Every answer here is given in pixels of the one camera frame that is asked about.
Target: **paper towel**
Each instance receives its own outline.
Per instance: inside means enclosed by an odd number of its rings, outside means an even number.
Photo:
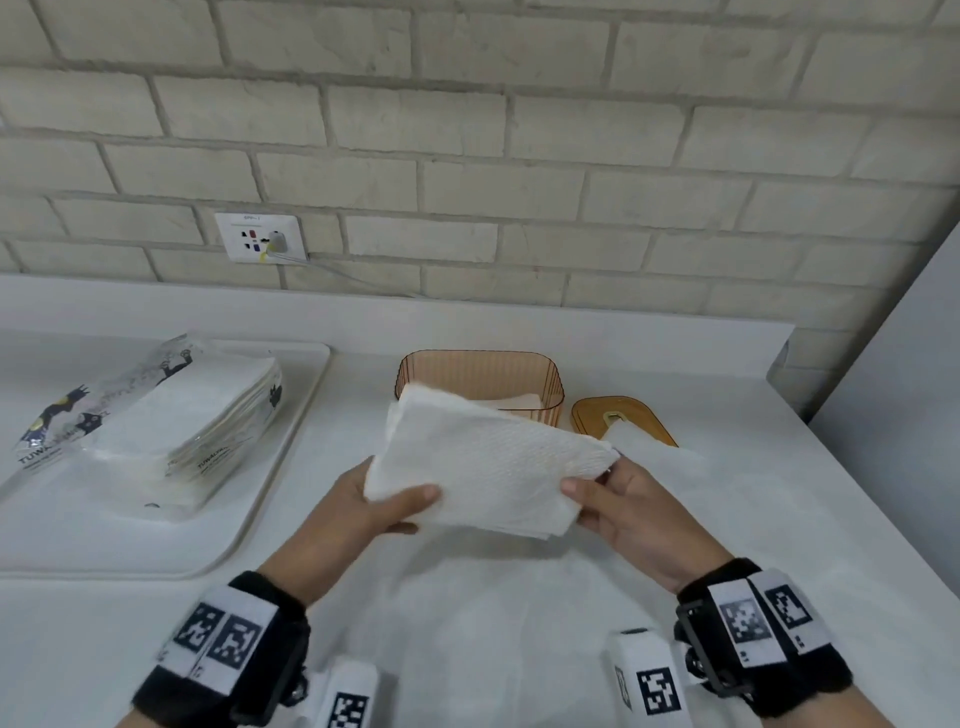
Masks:
[[[367,473],[381,499],[421,483],[444,497],[417,522],[472,525],[522,536],[561,535],[579,507],[560,493],[566,476],[594,478],[618,455],[586,435],[408,384],[387,415],[387,445]]]

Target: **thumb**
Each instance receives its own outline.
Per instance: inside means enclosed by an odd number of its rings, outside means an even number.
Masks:
[[[395,523],[416,516],[440,500],[440,495],[439,485],[417,485],[386,500],[371,503],[377,527],[383,531]]]
[[[565,477],[560,483],[565,496],[584,508],[599,513],[614,525],[624,524],[626,502],[622,496],[608,490],[595,480],[579,477]]]

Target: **translucent container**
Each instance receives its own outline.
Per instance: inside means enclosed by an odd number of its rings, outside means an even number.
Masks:
[[[543,354],[533,352],[470,352],[431,350],[403,357],[394,393],[399,399],[407,382],[452,392],[468,400],[505,400],[535,394],[542,409],[505,409],[545,425],[557,426],[564,405],[560,372]]]

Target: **wall socket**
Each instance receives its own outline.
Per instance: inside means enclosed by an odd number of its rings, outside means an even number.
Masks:
[[[267,244],[286,257],[306,262],[300,221],[296,215],[257,215],[251,212],[217,212],[217,228],[234,263],[295,265],[291,260],[266,257]]]

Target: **cable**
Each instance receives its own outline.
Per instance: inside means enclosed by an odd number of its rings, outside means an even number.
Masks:
[[[320,268],[321,270],[327,271],[328,273],[332,273],[334,276],[340,276],[340,278],[352,280],[355,283],[366,285],[369,288],[373,288],[374,290],[380,291],[381,293],[389,294],[392,296],[405,296],[411,299],[427,299],[427,300],[430,298],[429,296],[423,296],[422,294],[419,294],[419,293],[403,293],[401,291],[390,290],[386,286],[379,285],[378,283],[371,283],[368,280],[359,279],[356,276],[351,276],[349,273],[344,273],[343,271],[337,270],[332,265],[324,265],[323,263],[317,260],[310,260],[309,258],[306,260],[297,260],[296,258],[290,257],[289,255],[278,253],[274,249],[272,242],[268,243],[263,253],[260,254],[260,262],[266,263],[270,258],[274,258],[276,260],[282,260],[286,263],[296,263],[297,265],[303,265],[311,268]]]

